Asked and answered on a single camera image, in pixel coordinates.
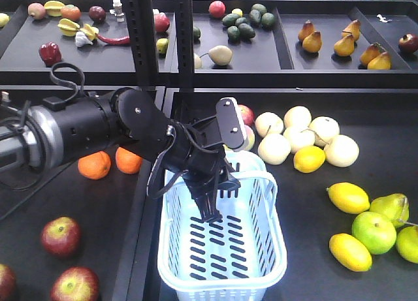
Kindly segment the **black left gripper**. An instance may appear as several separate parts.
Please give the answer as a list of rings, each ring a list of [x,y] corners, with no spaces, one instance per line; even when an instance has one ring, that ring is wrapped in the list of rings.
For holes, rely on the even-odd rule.
[[[217,190],[240,188],[223,145],[216,115],[193,123],[165,119],[163,168],[183,179],[204,223],[223,218],[216,205]]]

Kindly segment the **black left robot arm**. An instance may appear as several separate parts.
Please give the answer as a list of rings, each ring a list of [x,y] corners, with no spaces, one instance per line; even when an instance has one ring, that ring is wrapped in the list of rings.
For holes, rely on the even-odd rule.
[[[1,109],[10,117],[1,123],[1,170],[21,166],[42,172],[115,144],[153,163],[147,193],[160,197],[157,175],[170,171],[185,182],[205,222],[221,219],[217,192],[240,187],[225,149],[239,150],[246,141],[237,102],[225,97],[216,112],[195,123],[170,119],[144,91],[121,88],[105,96],[76,94],[17,109],[6,97]]]

